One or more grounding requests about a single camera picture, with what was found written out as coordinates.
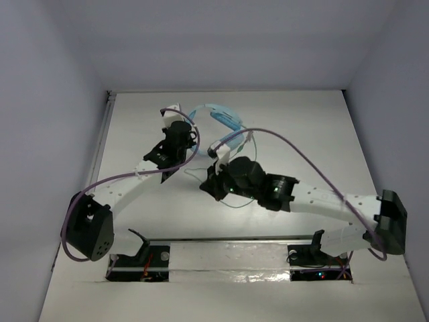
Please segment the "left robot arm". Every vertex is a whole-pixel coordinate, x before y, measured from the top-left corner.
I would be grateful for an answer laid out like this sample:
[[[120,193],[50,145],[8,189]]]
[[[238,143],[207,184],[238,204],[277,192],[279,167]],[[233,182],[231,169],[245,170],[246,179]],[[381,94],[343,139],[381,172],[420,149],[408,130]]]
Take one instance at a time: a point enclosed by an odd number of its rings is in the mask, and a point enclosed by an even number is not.
[[[200,143],[197,127],[173,121],[162,131],[164,140],[143,157],[134,171],[102,179],[72,197],[61,231],[62,247],[69,258],[96,262],[104,257],[114,242],[113,222],[118,214],[189,163],[187,151]]]

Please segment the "light blue headphones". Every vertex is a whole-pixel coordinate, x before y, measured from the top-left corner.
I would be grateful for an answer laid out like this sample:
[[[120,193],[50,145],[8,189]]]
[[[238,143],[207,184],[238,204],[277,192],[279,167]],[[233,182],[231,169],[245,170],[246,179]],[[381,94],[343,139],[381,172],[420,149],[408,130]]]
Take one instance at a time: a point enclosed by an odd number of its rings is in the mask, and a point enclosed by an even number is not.
[[[221,138],[219,141],[224,141],[227,138],[230,138],[233,134],[238,133],[242,129],[243,121],[239,117],[237,113],[235,113],[232,109],[229,109],[228,107],[217,105],[217,104],[203,104],[198,105],[195,109],[193,109],[189,114],[189,119],[193,120],[197,111],[200,111],[202,109],[208,109],[210,110],[210,116],[218,121],[219,123],[223,124],[232,132],[225,137]],[[231,141],[227,142],[227,146],[233,150],[237,150],[239,146],[245,141],[244,135],[240,133],[238,136],[234,137]],[[201,156],[208,156],[206,150],[202,150],[202,146],[200,145],[197,154]]]

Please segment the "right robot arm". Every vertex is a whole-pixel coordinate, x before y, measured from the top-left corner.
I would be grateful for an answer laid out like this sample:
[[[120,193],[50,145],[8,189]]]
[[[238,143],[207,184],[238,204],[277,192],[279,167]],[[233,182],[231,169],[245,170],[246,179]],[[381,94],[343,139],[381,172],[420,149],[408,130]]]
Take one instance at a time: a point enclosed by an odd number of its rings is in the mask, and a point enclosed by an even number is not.
[[[200,189],[216,201],[229,193],[257,201],[270,211],[308,213],[338,219],[348,225],[336,231],[314,233],[309,254],[323,264],[333,256],[373,248],[390,255],[406,252],[408,214],[398,194],[341,194],[306,184],[294,177],[266,173],[248,157],[215,162],[207,170]]]

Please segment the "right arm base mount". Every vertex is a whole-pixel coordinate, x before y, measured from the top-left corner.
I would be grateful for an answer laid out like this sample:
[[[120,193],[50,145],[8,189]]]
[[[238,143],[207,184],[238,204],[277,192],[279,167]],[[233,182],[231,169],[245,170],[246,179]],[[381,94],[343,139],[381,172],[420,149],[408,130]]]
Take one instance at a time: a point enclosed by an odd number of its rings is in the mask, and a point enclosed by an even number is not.
[[[286,262],[292,282],[353,280],[347,253],[330,256],[310,244],[289,245]]]

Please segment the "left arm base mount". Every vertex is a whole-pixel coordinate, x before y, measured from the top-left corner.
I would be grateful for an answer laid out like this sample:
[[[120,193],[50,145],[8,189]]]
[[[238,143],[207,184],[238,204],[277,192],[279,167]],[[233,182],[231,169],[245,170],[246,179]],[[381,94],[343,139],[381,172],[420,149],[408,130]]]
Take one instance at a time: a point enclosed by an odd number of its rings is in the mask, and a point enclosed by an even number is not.
[[[129,231],[135,234],[142,244],[133,256],[111,254],[105,279],[109,282],[168,282],[170,242],[152,244],[136,230]]]

